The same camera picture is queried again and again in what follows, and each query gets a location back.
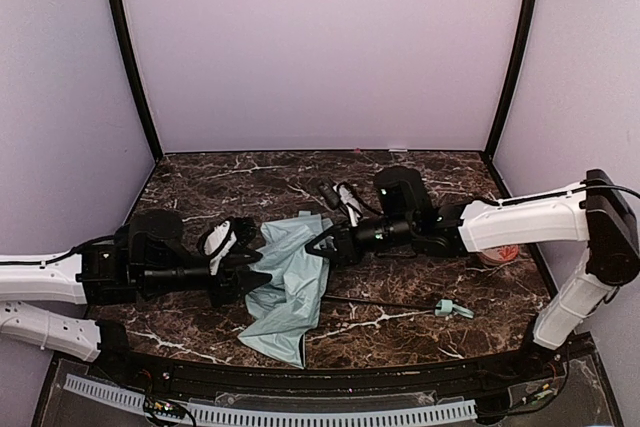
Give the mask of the mint green folding umbrella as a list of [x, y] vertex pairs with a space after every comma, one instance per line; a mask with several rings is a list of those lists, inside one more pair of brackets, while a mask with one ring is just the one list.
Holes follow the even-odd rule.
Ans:
[[329, 261], [308, 254], [305, 245], [331, 226], [331, 220], [305, 211], [261, 224], [265, 245], [251, 271], [269, 274], [271, 280], [245, 296], [253, 323], [238, 335], [242, 344], [295, 368], [306, 367], [305, 335], [319, 323]]

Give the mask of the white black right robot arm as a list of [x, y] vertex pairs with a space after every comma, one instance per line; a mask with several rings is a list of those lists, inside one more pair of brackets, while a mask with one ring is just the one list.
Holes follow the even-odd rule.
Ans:
[[561, 347], [607, 297], [639, 275], [637, 219], [623, 197], [628, 190], [600, 169], [544, 193], [440, 206], [413, 168], [385, 168], [375, 175], [374, 187], [380, 206], [366, 218], [368, 205], [350, 184], [320, 182], [329, 207], [347, 219], [309, 241], [306, 253], [349, 266], [368, 252], [404, 246], [416, 254], [457, 258], [510, 245], [585, 243], [571, 276], [532, 323], [531, 343], [547, 351]]

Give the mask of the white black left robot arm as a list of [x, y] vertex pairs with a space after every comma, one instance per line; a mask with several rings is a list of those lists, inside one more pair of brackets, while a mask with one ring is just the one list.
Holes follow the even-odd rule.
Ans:
[[251, 268], [262, 258], [249, 246], [256, 234], [252, 218], [229, 217], [209, 228], [190, 252], [182, 243], [180, 216], [153, 209], [63, 253], [4, 256], [1, 333], [85, 362], [125, 355], [130, 347], [122, 324], [68, 317], [40, 304], [109, 306], [204, 291], [212, 306], [228, 305], [272, 279]]

